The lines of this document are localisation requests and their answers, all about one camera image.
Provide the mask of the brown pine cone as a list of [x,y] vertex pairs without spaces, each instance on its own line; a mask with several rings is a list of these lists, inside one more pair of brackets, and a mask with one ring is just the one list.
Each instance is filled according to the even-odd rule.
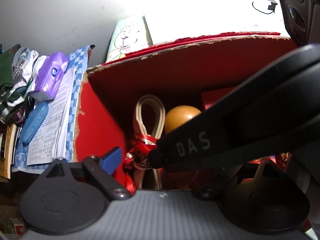
[[276,154],[274,158],[276,165],[281,169],[285,169],[291,159],[291,154],[289,152]]

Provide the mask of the red gold gift box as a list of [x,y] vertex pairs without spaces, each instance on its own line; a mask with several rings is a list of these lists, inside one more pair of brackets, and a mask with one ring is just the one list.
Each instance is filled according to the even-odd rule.
[[235,87],[220,88],[215,90],[209,90],[201,93],[201,100],[204,109],[210,108],[221,98],[231,92]]

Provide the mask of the wooden gourd ornament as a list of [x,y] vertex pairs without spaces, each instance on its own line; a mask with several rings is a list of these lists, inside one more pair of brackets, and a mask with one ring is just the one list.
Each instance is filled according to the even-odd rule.
[[172,132],[199,114],[201,114],[201,111],[193,106],[182,105],[174,107],[165,117],[165,134]]

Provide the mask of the handwritten paper sheet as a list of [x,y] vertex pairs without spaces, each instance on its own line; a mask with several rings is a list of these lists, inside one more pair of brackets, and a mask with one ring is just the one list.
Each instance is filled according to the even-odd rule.
[[73,81],[74,72],[70,68],[62,78],[55,99],[48,103],[48,114],[28,146],[27,165],[47,164],[53,161]]

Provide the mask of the blue glasses case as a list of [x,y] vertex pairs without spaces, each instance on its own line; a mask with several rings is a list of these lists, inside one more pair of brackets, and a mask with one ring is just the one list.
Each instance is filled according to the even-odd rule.
[[42,125],[49,111],[48,103],[41,102],[31,111],[21,131],[23,145],[28,145]]

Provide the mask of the red cardboard box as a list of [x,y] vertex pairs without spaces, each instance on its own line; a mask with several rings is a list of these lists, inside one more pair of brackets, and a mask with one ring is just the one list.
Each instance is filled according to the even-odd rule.
[[[125,187],[123,161],[132,148],[133,114],[142,96],[158,97],[164,105],[165,117],[171,109],[182,105],[193,106],[202,114],[250,77],[295,49],[290,38],[277,33],[226,33],[213,38],[171,42],[94,66],[85,71],[80,86],[73,144],[75,157],[79,161],[91,155],[100,157],[118,146],[123,153],[114,178]],[[203,108],[202,92],[227,87],[235,89],[210,108]],[[151,107],[142,108],[142,117],[151,133],[155,121]],[[160,139],[174,139],[182,126],[168,134],[163,128]],[[161,171],[162,190],[199,192],[210,184],[222,182],[224,169],[237,165],[218,167],[210,183],[196,191],[190,182],[202,170],[202,165],[182,160],[180,152],[178,155],[179,164],[155,168]]]

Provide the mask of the blue white checked cloth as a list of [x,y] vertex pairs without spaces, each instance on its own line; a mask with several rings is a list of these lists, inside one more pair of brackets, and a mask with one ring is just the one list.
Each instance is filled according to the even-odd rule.
[[[74,81],[71,97],[69,98],[69,103],[67,103],[67,112],[62,121],[61,130],[58,133],[58,140],[53,160],[57,157],[63,157],[69,163],[74,160],[73,138],[76,109],[78,107],[78,98],[80,94],[80,85],[82,77],[87,70],[89,55],[93,47],[93,45],[82,47],[67,56],[69,59],[69,64],[66,71],[70,68],[73,69]],[[47,164],[27,165],[28,146],[29,144],[23,145],[22,141],[19,141],[17,150],[15,152],[14,165],[11,170],[12,172],[21,171],[33,174],[41,174],[52,161]]]

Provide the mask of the purple tissue pack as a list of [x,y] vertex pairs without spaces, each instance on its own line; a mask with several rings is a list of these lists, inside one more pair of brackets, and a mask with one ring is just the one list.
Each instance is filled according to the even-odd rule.
[[54,100],[68,64],[68,57],[61,51],[48,56],[39,69],[30,96],[38,102]]

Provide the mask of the cartoon print bed sheet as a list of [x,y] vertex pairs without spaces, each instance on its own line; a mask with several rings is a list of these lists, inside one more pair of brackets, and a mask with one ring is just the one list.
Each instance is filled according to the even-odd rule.
[[106,63],[153,45],[144,16],[135,16],[117,22],[112,33]]

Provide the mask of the pile of clothes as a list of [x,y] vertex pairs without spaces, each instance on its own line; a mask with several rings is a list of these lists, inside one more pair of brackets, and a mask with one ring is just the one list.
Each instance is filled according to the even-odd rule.
[[28,107],[28,87],[32,82],[35,50],[16,44],[1,54],[1,123],[22,122]]

